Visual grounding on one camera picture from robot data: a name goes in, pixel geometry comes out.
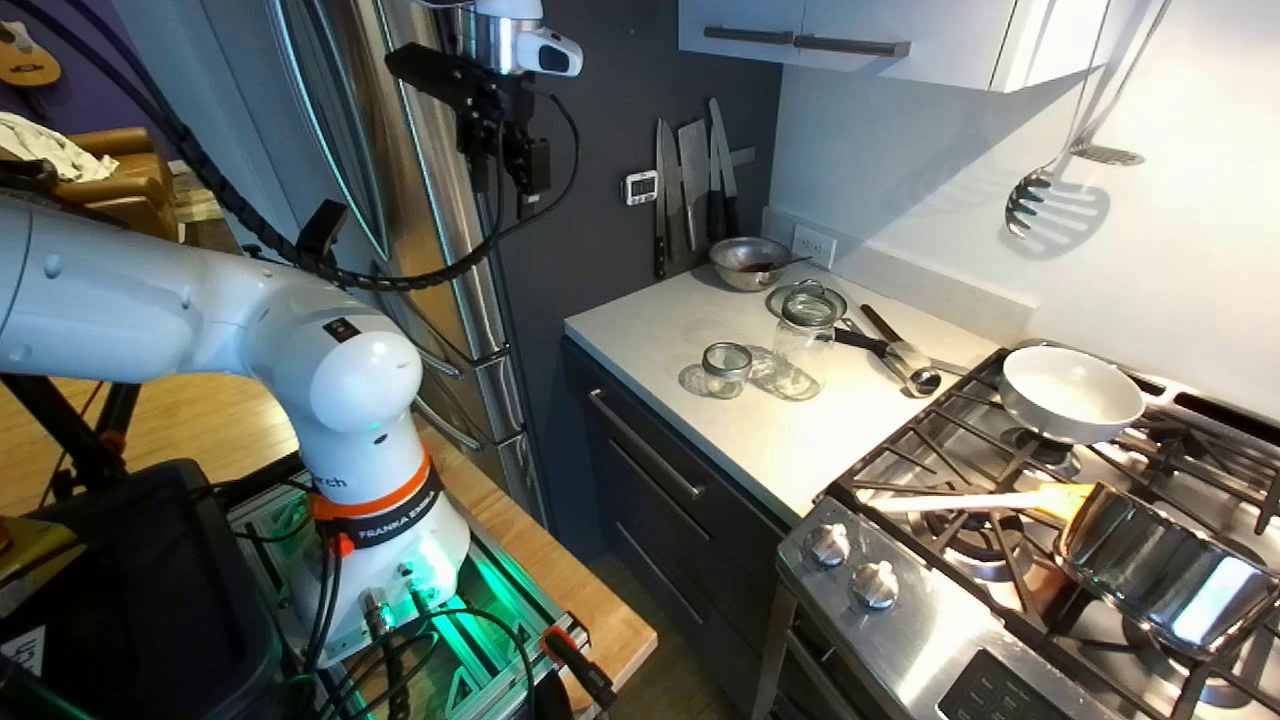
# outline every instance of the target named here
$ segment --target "electrical outlet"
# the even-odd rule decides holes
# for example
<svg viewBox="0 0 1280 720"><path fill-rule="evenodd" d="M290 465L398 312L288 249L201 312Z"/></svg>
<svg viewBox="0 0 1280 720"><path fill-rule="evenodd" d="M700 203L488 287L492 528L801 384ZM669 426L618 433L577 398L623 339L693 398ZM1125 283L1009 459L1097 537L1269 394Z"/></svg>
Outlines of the electrical outlet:
<svg viewBox="0 0 1280 720"><path fill-rule="evenodd" d="M835 268L838 238L796 225L792 254L802 255L815 268Z"/></svg>

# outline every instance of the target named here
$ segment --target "metal bowl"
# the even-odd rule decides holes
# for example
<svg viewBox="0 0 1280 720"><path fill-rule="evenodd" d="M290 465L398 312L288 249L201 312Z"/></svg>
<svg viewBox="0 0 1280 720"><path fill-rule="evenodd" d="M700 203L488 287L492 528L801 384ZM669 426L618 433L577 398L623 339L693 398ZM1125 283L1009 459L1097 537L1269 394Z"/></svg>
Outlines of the metal bowl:
<svg viewBox="0 0 1280 720"><path fill-rule="evenodd" d="M775 282L775 274L792 260L792 254L768 238L726 238L710 244L710 263L720 283L734 293L760 293Z"/></svg>

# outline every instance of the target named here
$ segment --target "gas stove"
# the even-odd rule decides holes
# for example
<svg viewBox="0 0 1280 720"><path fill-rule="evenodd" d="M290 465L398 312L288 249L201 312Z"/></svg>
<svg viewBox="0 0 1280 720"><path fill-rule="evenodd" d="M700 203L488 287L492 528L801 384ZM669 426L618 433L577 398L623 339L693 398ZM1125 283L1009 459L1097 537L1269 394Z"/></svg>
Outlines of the gas stove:
<svg viewBox="0 0 1280 720"><path fill-rule="evenodd" d="M1280 430L1137 376L1144 415L1051 445L998 404L986 357L846 469L780 546L783 593L874 716L1280 716ZM881 512L890 495L1105 485L1263 564L1272 585L1182 653L1059 560L1036 509Z"/></svg>

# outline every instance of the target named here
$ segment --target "backsplash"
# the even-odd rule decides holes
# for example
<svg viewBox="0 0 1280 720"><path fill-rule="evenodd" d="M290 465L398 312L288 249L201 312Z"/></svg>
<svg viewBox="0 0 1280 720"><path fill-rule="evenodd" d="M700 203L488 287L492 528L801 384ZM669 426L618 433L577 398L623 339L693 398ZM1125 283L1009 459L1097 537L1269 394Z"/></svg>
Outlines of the backsplash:
<svg viewBox="0 0 1280 720"><path fill-rule="evenodd" d="M1100 231L1077 244L998 227L1009 188L1064 146L1077 82L986 98L789 67L771 227L835 238L846 278L890 278L884 260L938 274L938 287L917 278L904 297L997 339L1025 319L1025 338L1280 415L1277 38L1280 4L1269 0L1166 8L1097 136L1144 166L1072 162L1069 180L1106 196ZM965 283L997 303L959 301Z"/></svg>

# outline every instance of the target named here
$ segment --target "dark cabinet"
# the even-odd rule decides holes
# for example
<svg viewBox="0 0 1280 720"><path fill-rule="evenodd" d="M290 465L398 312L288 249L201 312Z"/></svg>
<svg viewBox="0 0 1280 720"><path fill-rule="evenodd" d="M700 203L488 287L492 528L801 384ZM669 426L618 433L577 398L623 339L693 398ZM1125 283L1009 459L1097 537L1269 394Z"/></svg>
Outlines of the dark cabinet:
<svg viewBox="0 0 1280 720"><path fill-rule="evenodd" d="M577 346L568 354L590 415L590 474L611 546L683 627L709 676L749 712L783 519Z"/></svg>

